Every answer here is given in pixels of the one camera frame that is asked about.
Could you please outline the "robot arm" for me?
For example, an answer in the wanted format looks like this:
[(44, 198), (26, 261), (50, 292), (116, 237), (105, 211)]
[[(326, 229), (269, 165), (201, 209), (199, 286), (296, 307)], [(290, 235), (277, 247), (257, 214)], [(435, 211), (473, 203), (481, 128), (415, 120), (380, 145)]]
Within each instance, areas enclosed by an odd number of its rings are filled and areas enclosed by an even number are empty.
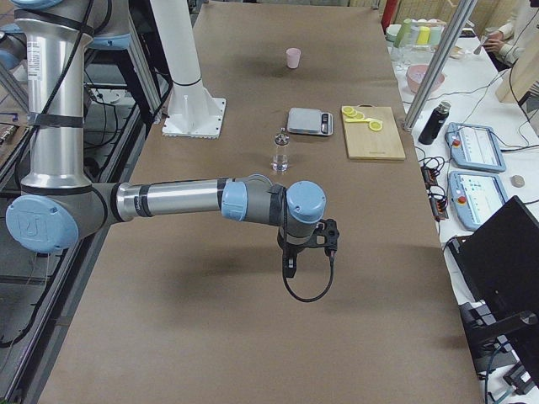
[(89, 47), (130, 43), (125, 1), (17, 1), (14, 18), (26, 38), (30, 170), (7, 208), (11, 236), (37, 253), (73, 247), (98, 230), (136, 217), (218, 211), (227, 219), (278, 228), (283, 274), (296, 272), (307, 248), (334, 254), (334, 224), (315, 183), (288, 188), (246, 178), (131, 185), (93, 183), (83, 171), (83, 70)]

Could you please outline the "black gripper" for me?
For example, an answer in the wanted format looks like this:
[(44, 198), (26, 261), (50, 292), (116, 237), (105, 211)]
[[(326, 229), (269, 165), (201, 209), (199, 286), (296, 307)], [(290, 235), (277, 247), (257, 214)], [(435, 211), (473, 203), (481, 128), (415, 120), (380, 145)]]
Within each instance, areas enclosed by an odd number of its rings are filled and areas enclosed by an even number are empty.
[(277, 242), (282, 250), (283, 274), (287, 279), (294, 278), (297, 270), (297, 256), (309, 246), (310, 240), (304, 241), (301, 244), (293, 244), (285, 241), (282, 235), (278, 235)]

